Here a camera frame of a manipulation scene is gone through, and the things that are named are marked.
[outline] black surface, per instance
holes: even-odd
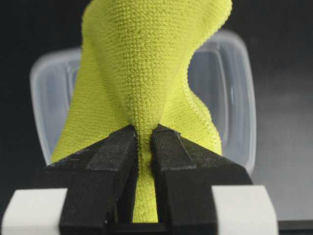
[[[215,233],[211,186],[251,185],[245,168],[162,125],[151,139],[159,221],[170,224],[174,235]]]
[[[2,3],[0,211],[14,189],[45,164],[32,113],[30,68],[47,52],[81,44],[81,16],[88,2]],[[308,164],[313,161],[312,15],[311,0],[234,0],[224,26],[243,38],[251,61],[259,166],[252,178],[271,183],[267,188],[274,205],[286,208],[282,215],[299,202],[307,205],[299,209],[299,219],[313,219],[312,193],[307,191],[313,188]],[[276,161],[278,157],[286,160]],[[288,187],[281,183],[287,176],[293,179]],[[293,191],[297,196],[288,197]]]

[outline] plastic container lid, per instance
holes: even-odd
[[[41,57],[30,75],[33,109],[45,162],[65,124],[79,69],[79,48]],[[256,116],[252,75],[244,42],[220,30],[194,54],[188,69],[193,92],[208,106],[223,155],[249,174],[255,163]]]

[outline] white block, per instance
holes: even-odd
[[[58,235],[67,188],[16,190],[4,213],[2,235]]]
[[[274,207],[264,186],[212,186],[219,235],[277,235]]]

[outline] cloth fold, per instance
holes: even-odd
[[[128,124],[138,134],[134,222],[156,222],[152,130],[160,123],[218,154],[207,107],[188,87],[195,50],[226,21],[231,0],[93,0],[83,16],[83,52],[57,161]]]

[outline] black 3d-printed part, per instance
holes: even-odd
[[[246,170],[159,125],[152,133],[153,170],[159,221],[173,234],[216,231],[212,185],[250,185]]]
[[[127,126],[47,166],[29,188],[68,188],[59,224],[61,234],[103,234],[111,219],[131,222],[136,159],[136,133]]]

